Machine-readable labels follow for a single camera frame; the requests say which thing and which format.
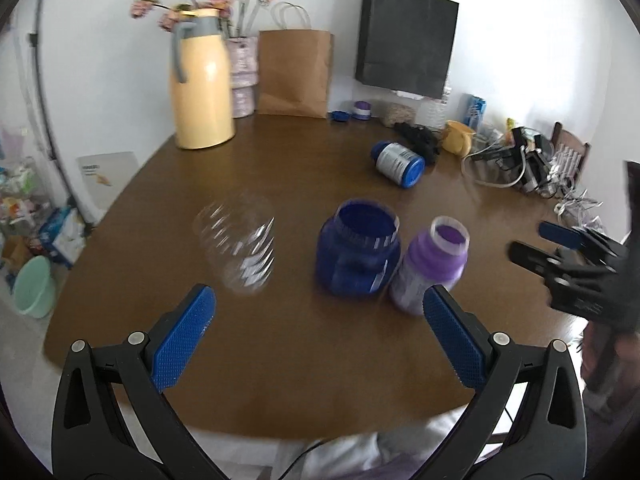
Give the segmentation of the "blue white-labelled bottle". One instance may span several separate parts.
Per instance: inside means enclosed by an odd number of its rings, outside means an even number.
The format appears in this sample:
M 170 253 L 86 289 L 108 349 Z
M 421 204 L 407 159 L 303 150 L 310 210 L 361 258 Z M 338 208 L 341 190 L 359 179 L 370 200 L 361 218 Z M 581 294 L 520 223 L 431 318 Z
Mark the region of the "blue white-labelled bottle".
M 416 185 L 426 168 L 422 156 L 397 142 L 380 141 L 370 155 L 376 170 L 401 188 Z

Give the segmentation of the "clear plastic cup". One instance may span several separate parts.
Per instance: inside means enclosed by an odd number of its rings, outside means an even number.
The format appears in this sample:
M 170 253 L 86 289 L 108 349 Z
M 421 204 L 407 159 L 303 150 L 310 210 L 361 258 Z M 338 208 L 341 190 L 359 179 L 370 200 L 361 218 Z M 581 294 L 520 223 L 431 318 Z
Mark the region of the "clear plastic cup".
M 249 295 L 270 279 L 275 223 L 265 197 L 242 191 L 205 206 L 194 218 L 193 232 L 221 283 L 237 295 Z

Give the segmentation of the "wooden chair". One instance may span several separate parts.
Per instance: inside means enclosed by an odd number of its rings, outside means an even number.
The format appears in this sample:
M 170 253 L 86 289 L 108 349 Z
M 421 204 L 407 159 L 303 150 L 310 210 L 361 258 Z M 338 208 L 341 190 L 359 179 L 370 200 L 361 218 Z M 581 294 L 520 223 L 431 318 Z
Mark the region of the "wooden chair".
M 588 142 L 582 142 L 573 133 L 565 130 L 560 122 L 554 124 L 551 144 L 561 180 L 576 184 L 582 175 L 591 145 Z

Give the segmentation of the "purple open bottle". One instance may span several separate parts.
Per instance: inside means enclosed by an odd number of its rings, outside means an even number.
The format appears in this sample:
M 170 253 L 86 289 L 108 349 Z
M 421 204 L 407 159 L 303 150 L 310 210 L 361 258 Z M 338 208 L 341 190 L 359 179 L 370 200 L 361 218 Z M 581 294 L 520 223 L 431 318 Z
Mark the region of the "purple open bottle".
M 470 234 L 458 220 L 439 216 L 409 244 L 388 292 L 399 310 L 423 314 L 423 297 L 433 285 L 447 290 L 462 277 L 468 262 Z

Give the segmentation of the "grey trousers legs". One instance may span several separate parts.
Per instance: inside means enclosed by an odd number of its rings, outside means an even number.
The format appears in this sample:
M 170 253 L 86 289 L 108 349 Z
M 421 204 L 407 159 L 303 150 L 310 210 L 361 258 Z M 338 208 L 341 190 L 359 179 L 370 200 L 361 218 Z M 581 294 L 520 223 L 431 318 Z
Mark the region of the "grey trousers legs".
M 463 405 L 426 422 L 323 443 L 302 458 L 293 478 L 407 478 L 444 442 L 465 409 Z

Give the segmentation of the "yellow mug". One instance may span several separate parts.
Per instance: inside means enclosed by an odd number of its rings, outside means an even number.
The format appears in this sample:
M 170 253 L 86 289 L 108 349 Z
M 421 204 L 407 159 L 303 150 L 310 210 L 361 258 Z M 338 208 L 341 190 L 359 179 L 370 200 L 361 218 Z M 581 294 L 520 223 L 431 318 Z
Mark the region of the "yellow mug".
M 444 130 L 442 130 L 442 148 L 459 157 L 468 156 L 472 150 L 475 131 L 469 126 L 447 120 Z

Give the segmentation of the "green plastic basin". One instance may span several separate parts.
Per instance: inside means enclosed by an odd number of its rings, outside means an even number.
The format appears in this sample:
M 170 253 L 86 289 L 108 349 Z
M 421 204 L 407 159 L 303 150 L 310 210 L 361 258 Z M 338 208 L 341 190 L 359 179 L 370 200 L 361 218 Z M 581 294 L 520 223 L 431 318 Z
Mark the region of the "green plastic basin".
M 13 287 L 14 307 L 19 314 L 45 318 L 54 308 L 55 281 L 47 258 L 31 258 L 18 272 Z

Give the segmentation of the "blue white carton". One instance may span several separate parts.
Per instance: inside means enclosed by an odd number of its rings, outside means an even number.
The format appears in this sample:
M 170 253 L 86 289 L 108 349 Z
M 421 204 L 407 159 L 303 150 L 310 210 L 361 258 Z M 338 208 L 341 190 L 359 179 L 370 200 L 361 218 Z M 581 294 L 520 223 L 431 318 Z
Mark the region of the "blue white carton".
M 476 130 L 482 124 L 486 105 L 486 101 L 479 96 L 469 96 L 463 123 L 469 128 Z

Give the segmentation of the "black glove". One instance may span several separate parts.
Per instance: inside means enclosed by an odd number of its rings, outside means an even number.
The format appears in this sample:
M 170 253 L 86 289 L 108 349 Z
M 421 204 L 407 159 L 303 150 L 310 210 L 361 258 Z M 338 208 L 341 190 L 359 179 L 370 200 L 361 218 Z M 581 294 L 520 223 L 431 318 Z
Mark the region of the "black glove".
M 427 167 L 436 164 L 440 154 L 440 143 L 432 130 L 421 125 L 411 125 L 408 122 L 396 122 L 393 129 L 408 142 L 411 151 L 425 160 Z

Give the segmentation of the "dark blue open jar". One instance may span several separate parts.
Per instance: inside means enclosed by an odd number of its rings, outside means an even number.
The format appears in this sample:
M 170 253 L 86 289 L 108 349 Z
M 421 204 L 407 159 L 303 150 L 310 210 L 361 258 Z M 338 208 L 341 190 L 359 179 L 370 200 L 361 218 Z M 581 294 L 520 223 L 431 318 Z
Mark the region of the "dark blue open jar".
M 322 226 L 316 278 L 335 296 L 377 294 L 401 257 L 399 218 L 373 200 L 348 200 Z

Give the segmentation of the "blue white package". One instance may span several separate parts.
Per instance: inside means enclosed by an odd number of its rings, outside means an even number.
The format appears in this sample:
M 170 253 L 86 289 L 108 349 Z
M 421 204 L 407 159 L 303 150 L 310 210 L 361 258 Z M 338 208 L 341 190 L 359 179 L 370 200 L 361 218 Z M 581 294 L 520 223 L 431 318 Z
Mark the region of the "blue white package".
M 38 240 L 53 262 L 72 268 L 86 247 L 85 223 L 78 210 L 55 209 L 41 226 Z

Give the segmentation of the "cluttered storage shelf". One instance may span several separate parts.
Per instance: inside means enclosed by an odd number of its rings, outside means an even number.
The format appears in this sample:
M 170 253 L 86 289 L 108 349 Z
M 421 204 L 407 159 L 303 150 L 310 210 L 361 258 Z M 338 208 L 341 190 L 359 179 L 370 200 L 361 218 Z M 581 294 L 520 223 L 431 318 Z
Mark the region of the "cluttered storage shelf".
M 53 212 L 47 187 L 29 154 L 26 130 L 1 127 L 1 239 L 19 238 L 36 256 L 46 250 L 39 232 Z

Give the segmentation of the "purple bottle lid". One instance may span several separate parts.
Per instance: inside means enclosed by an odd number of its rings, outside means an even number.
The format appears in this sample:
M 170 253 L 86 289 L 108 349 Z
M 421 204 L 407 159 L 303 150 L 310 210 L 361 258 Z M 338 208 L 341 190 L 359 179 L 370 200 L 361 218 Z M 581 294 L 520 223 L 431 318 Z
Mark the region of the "purple bottle lid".
M 352 106 L 352 118 L 369 120 L 372 115 L 371 104 L 367 101 L 356 101 Z

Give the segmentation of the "black paper bag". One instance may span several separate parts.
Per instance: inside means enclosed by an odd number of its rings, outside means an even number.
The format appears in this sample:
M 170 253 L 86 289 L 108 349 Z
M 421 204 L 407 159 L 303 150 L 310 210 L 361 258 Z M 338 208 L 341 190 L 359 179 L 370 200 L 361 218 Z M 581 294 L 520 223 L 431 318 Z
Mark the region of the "black paper bag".
M 451 0 L 362 0 L 356 81 L 441 99 L 458 11 Z

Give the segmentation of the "blue bottle lid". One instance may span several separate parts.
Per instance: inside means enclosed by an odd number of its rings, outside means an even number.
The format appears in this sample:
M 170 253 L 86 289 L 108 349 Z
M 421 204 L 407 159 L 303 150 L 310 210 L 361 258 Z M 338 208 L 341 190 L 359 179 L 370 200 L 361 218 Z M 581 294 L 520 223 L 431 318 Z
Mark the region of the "blue bottle lid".
M 344 110 L 332 110 L 330 113 L 332 122 L 349 122 L 351 117 L 352 115 L 349 112 L 344 112 Z

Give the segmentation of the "white leaning board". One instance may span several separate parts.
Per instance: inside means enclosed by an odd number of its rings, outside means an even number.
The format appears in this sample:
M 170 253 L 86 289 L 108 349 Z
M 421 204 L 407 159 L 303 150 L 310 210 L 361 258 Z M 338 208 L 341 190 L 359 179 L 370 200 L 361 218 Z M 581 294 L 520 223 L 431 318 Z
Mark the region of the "white leaning board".
M 139 170 L 133 152 L 78 157 L 82 180 L 96 209 L 107 212 Z

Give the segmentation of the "brown paper bag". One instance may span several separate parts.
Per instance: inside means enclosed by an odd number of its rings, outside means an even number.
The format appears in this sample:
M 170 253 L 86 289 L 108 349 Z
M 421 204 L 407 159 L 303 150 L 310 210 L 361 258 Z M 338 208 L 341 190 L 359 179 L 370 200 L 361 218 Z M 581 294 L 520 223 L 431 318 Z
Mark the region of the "brown paper bag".
M 258 35 L 257 113 L 326 117 L 333 35 L 311 27 L 307 10 L 280 2 L 271 9 L 277 27 Z

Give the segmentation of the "yellow thermos jug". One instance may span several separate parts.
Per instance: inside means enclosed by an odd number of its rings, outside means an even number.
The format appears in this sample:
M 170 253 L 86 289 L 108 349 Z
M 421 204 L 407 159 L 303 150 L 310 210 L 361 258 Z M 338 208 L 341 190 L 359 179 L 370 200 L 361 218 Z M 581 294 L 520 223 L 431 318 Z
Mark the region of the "yellow thermos jug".
M 169 89 L 179 148 L 202 150 L 234 137 L 231 65 L 218 10 L 180 13 L 171 31 Z

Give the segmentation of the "pink patterned vase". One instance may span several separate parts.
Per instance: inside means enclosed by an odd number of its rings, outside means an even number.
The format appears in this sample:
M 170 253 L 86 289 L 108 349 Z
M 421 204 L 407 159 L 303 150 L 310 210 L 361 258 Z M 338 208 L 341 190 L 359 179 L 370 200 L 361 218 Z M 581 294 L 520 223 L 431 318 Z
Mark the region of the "pink patterned vase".
M 258 38 L 239 37 L 227 41 L 231 64 L 232 116 L 254 114 L 255 87 L 258 85 Z

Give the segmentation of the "black tripod stand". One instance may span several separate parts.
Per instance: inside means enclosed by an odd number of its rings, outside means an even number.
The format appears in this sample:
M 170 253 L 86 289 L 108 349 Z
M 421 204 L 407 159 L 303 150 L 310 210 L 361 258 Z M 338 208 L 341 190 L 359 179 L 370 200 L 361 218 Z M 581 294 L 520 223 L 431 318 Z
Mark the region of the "black tripod stand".
M 82 210 L 82 206 L 79 203 L 75 189 L 70 183 L 70 178 L 68 177 L 67 171 L 64 167 L 64 162 L 62 162 L 62 159 L 60 157 L 58 142 L 56 142 L 55 134 L 50 121 L 42 69 L 43 11 L 44 0 L 36 0 L 34 27 L 28 34 L 28 43 L 30 50 L 32 50 L 32 64 L 34 64 L 36 95 L 44 130 L 44 137 L 46 138 L 47 142 L 47 159 L 49 162 L 52 162 L 56 172 L 58 173 L 58 176 L 61 179 L 66 194 L 66 206 L 74 208 L 78 212 L 80 220 L 84 224 L 84 235 L 85 237 L 89 237 L 94 231 L 94 223 L 90 221 L 85 215 L 84 211 Z

